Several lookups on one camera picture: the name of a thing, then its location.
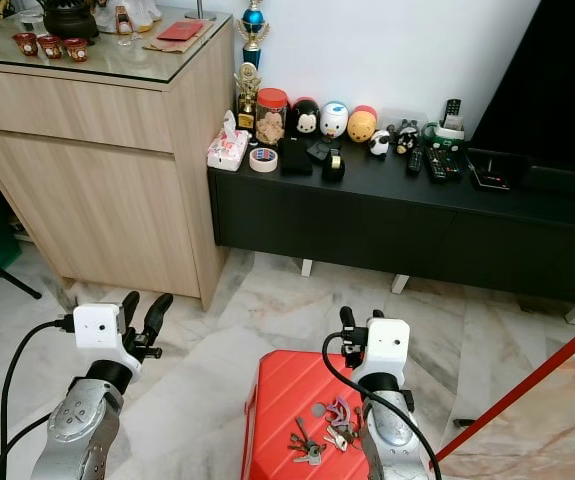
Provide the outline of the small black animal figure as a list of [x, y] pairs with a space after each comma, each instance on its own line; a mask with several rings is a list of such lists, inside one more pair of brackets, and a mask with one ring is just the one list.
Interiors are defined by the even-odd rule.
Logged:
[[419, 145], [420, 129], [418, 122], [402, 119], [395, 133], [395, 151], [398, 155], [410, 154]]

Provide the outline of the pink tissue box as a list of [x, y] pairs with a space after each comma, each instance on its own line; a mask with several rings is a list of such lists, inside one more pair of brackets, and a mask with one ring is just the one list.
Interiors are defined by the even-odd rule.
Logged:
[[251, 138], [251, 132], [238, 127], [237, 116], [227, 110], [222, 128], [206, 150], [206, 165], [226, 172], [237, 172]]

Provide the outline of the clear jar with red lid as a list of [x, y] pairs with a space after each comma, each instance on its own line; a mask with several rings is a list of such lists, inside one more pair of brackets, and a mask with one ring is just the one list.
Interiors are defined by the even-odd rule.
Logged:
[[260, 146], [274, 147], [286, 133], [290, 110], [287, 93], [278, 88], [261, 88], [255, 102], [254, 133]]

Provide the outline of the white ceramic figurine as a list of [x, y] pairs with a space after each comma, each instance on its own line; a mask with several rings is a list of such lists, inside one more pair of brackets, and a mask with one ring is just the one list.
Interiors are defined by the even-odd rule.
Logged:
[[123, 35], [123, 23], [131, 24], [133, 31], [150, 31], [162, 19], [162, 10], [155, 0], [92, 0], [92, 17], [99, 31]]

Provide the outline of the black tape dispenser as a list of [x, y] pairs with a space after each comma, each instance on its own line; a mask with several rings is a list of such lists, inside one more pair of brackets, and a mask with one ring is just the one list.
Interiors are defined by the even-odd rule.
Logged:
[[324, 182], [341, 182], [346, 173], [345, 159], [338, 148], [329, 148], [327, 160], [323, 168], [322, 179]]

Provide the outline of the dark grey key bunch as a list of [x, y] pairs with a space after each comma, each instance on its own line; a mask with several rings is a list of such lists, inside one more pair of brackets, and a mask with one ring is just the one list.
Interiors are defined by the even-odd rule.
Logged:
[[320, 445], [314, 442], [310, 438], [309, 434], [305, 429], [304, 419], [302, 417], [296, 417], [297, 428], [299, 428], [299, 433], [291, 433], [290, 439], [292, 445], [290, 449], [292, 451], [301, 452], [301, 456], [295, 458], [296, 463], [307, 463], [310, 466], [319, 466], [322, 463], [322, 452], [324, 451], [324, 445]]

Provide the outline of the yellow bear plush toy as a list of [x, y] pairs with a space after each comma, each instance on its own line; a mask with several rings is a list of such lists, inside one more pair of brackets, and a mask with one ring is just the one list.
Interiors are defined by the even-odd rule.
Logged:
[[366, 143], [377, 132], [377, 111], [369, 105], [357, 105], [348, 116], [347, 134], [355, 143]]

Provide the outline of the small black box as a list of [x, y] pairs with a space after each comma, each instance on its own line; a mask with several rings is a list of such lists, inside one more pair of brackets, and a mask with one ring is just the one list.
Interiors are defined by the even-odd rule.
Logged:
[[332, 143], [327, 141], [327, 138], [322, 140], [315, 140], [309, 147], [307, 147], [307, 154], [315, 164], [325, 165], [331, 161]]

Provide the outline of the small panda figure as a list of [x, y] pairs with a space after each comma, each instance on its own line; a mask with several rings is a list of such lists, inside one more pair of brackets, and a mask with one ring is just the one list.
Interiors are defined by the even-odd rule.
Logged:
[[389, 150], [389, 142], [391, 142], [391, 133], [387, 129], [378, 129], [366, 142], [366, 150], [374, 157], [384, 157]]

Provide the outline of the small red cup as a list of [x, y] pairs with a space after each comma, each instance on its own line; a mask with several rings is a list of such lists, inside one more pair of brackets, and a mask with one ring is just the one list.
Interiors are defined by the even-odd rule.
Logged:
[[59, 60], [63, 58], [62, 38], [54, 35], [37, 36], [37, 45], [43, 50], [45, 58], [50, 60]]
[[86, 38], [63, 38], [62, 45], [69, 60], [75, 63], [89, 60], [89, 52], [87, 52], [89, 41]]
[[37, 56], [39, 52], [39, 46], [37, 46], [37, 36], [32, 32], [21, 32], [16, 33], [12, 36], [14, 44], [17, 45], [17, 49], [22, 52], [25, 56]]

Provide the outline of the blue and gold trophy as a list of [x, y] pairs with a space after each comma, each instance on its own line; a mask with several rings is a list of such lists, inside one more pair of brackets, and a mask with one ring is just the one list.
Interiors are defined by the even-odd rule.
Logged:
[[265, 37], [272, 31], [263, 10], [261, 0], [250, 0], [249, 8], [242, 13], [238, 32], [243, 38], [242, 59], [246, 63], [260, 67], [261, 46], [264, 45]]

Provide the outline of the wide black remote control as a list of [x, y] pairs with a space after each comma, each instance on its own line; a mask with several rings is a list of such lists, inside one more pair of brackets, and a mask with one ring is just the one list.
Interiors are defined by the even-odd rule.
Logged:
[[446, 151], [441, 148], [424, 148], [423, 152], [430, 183], [460, 182], [460, 166]]

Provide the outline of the light wooden cabinet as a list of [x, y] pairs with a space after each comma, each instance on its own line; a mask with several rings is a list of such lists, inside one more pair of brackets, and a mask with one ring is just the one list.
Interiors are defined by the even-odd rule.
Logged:
[[208, 146], [233, 100], [235, 18], [213, 12], [182, 52], [100, 35], [89, 59], [25, 56], [0, 20], [0, 191], [66, 285], [213, 305]]

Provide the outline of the black low TV console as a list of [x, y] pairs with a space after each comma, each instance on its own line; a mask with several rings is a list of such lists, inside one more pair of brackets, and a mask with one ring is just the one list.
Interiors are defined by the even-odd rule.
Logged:
[[343, 148], [338, 182], [209, 169], [220, 246], [575, 303], [575, 197], [410, 177]]

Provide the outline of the black mouse plush toy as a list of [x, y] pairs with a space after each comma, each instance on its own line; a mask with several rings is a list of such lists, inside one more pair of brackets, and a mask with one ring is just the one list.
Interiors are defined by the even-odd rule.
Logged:
[[313, 97], [299, 97], [288, 111], [288, 137], [311, 136], [318, 132], [320, 114], [322, 110]]

